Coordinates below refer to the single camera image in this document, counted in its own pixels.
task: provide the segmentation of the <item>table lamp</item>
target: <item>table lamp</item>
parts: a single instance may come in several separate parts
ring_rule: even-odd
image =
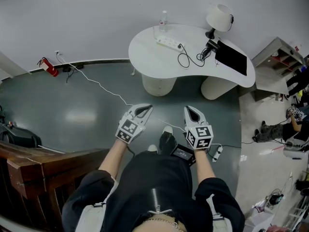
[[[206,21],[211,25],[212,29],[205,33],[207,38],[214,39],[214,31],[227,32],[231,29],[234,22],[232,10],[223,5],[218,4],[212,11],[206,16]]]

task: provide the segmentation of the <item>lamp base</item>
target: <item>lamp base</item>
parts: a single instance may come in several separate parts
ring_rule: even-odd
[[[215,30],[216,29],[212,28],[210,31],[206,32],[205,33],[206,37],[213,40],[214,39],[214,31]]]

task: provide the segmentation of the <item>water bottle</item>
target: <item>water bottle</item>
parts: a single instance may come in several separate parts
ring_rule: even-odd
[[[159,30],[161,32],[167,32],[168,31],[168,13],[165,10],[162,11],[160,24],[159,24]]]

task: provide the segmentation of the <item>red fire extinguisher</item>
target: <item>red fire extinguisher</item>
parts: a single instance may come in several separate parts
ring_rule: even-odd
[[[46,58],[42,58],[37,64],[52,76],[59,74],[59,71]]]

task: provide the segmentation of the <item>beige floor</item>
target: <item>beige floor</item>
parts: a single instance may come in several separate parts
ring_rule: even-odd
[[[286,109],[290,106],[289,101],[278,102],[274,99],[255,102],[251,94],[242,96],[239,101],[243,142],[252,142],[254,130],[260,128],[262,120],[268,125],[285,120]],[[283,225],[290,208],[301,197],[299,191],[294,190],[294,182],[303,174],[302,171],[306,170],[308,155],[302,160],[287,158],[283,155],[282,145],[272,142],[242,144],[241,154],[247,156],[239,165],[236,199],[241,209],[247,213],[253,205],[274,189],[282,190],[286,183],[283,192],[286,198],[273,210],[275,212],[273,224]]]

